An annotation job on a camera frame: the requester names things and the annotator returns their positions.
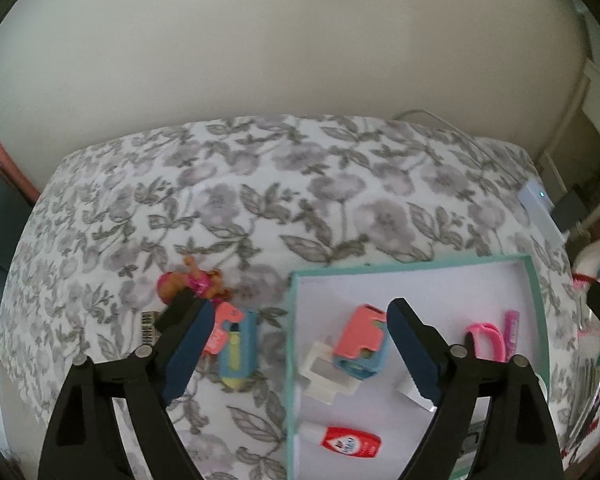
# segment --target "pink ring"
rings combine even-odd
[[[504,345],[504,338],[497,326],[493,323],[473,323],[466,328],[466,331],[474,336],[475,356],[477,358],[484,359],[478,349],[478,336],[484,334],[491,340],[491,345],[493,345],[493,360],[499,363],[505,361],[507,352]]]

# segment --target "floral fabric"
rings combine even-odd
[[[48,422],[78,352],[96,362],[141,343],[161,310],[158,276],[193,254],[224,270],[237,306],[260,318],[260,369],[240,392],[200,363],[169,408],[210,480],[285,477],[286,311],[294,270],[524,252],[550,336],[550,407],[563,434],[573,401],[575,302],[566,254],[516,198],[536,175],[519,147],[364,117],[243,117],[129,135],[72,153],[47,184],[11,264],[0,358]],[[148,478],[122,402],[136,478]]]

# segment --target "white cable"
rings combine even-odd
[[[428,110],[426,110],[424,108],[414,108],[413,110],[407,110],[405,112],[400,112],[399,114],[397,114],[394,117],[394,121],[401,121],[405,117],[407,117],[409,115],[413,115],[413,114],[425,114],[425,115],[428,115],[429,117],[432,117],[432,118],[434,118],[437,121],[440,121],[445,126],[448,126],[453,131],[455,131],[456,134],[458,134],[461,137],[463,137],[464,140],[466,140],[468,143],[470,143],[473,146],[475,146],[476,148],[478,148],[480,150],[480,152],[482,152],[483,155],[486,155],[489,159],[491,159],[491,161],[493,161],[493,163],[496,166],[498,166],[502,171],[504,171],[506,174],[508,174],[513,179],[513,181],[516,184],[518,184],[519,186],[524,186],[525,185],[524,182],[520,182],[520,180],[515,175],[513,175],[507,168],[505,168],[504,165],[499,160],[496,160],[495,158],[493,158],[493,156],[490,153],[488,153],[482,146],[480,146],[480,144],[478,144],[477,142],[475,142],[473,140],[473,138],[472,138],[471,135],[464,133],[459,128],[456,128],[455,126],[453,126],[453,124],[451,124],[449,121],[445,121],[439,115],[436,115],[436,114],[434,114],[432,112],[429,112]]]

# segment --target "wall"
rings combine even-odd
[[[77,148],[240,114],[427,107],[536,154],[584,50],[570,0],[20,0],[0,140],[40,187]]]

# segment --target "silver screw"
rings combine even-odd
[[[74,366],[82,366],[87,362],[87,355],[83,353],[79,353],[76,357],[74,357],[73,363]]]
[[[466,355],[467,355],[466,348],[462,345],[453,345],[451,347],[451,355],[462,359],[463,357],[466,357]]]
[[[138,348],[136,348],[135,354],[136,357],[145,358],[149,357],[152,351],[154,351],[154,349],[151,348],[151,345],[140,345]]]
[[[516,354],[513,356],[513,362],[515,362],[515,364],[517,364],[520,368],[524,368],[529,364],[527,358],[520,354]]]

